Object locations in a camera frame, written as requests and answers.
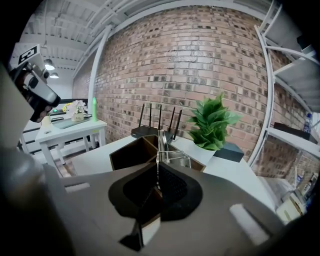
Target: brick wall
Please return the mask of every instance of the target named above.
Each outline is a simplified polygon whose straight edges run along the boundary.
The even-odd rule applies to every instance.
[[[97,51],[88,58],[73,79],[72,98],[74,99],[88,98],[91,69],[94,64],[96,52]]]
[[[165,129],[173,108],[183,109],[179,135],[189,138],[186,131],[192,126],[186,120],[196,107],[195,100],[223,92],[224,105],[243,116],[228,128],[227,140],[236,143],[248,160],[261,131],[268,95],[265,60],[254,30],[260,22],[231,9],[191,6],[149,15],[115,34],[104,47],[94,87],[98,117],[108,122],[107,141],[131,134],[143,103],[142,123],[149,124],[152,103],[153,126],[158,126],[162,104]],[[274,70],[289,63],[276,52],[271,59]],[[88,84],[85,72],[76,76],[74,95],[88,91],[82,79]],[[272,123],[302,128],[303,108],[281,87],[275,91]],[[277,147],[283,156],[273,161]],[[295,148],[272,137],[263,152],[254,171],[269,177],[285,177],[297,155]]]

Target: dark gray box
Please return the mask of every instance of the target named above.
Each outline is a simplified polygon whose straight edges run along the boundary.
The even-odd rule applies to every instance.
[[[222,149],[214,153],[214,157],[223,158],[239,163],[245,153],[234,143],[226,142]]]

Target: green bottle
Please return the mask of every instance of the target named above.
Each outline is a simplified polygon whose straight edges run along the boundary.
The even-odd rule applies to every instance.
[[[96,122],[97,119],[97,99],[96,97],[93,97],[92,100],[92,121]]]

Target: white metal shelf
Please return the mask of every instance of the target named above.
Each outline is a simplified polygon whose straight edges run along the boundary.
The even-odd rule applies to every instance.
[[[288,49],[270,47],[277,51]],[[320,63],[306,54],[294,62],[276,70],[275,81],[288,91],[309,113],[320,112]]]
[[[263,37],[267,39],[268,44],[299,52],[301,52],[301,47],[297,42],[297,38],[301,35],[302,32],[295,25],[290,16],[283,10],[282,5],[279,7],[272,22],[263,33]]]
[[[275,11],[276,14],[265,30],[268,20]],[[297,149],[307,151],[320,158],[319,146],[303,138],[270,127],[271,117],[274,111],[274,83],[282,86],[309,113],[320,113],[320,62],[314,58],[315,53],[312,51],[312,47],[307,47],[302,51],[297,42],[297,38],[302,35],[301,31],[285,13],[282,5],[277,9],[276,0],[272,1],[264,21],[259,28],[255,27],[255,30],[265,58],[268,95],[261,132],[248,160],[248,164],[251,167],[253,166],[268,135],[276,137]],[[282,52],[292,63],[273,71],[270,53],[268,52],[271,50]]]
[[[275,137],[299,150],[306,151],[311,155],[320,159],[320,146],[316,145],[304,138],[295,136],[282,130],[269,127],[268,134]]]

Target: ceiling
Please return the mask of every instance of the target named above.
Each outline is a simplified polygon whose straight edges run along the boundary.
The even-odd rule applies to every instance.
[[[16,67],[19,55],[40,44],[42,56],[50,58],[57,71],[74,74],[94,52],[107,25],[117,27],[142,11],[169,2],[210,6],[222,3],[231,7],[238,4],[262,17],[271,4],[271,0],[45,0],[30,17],[10,63]]]

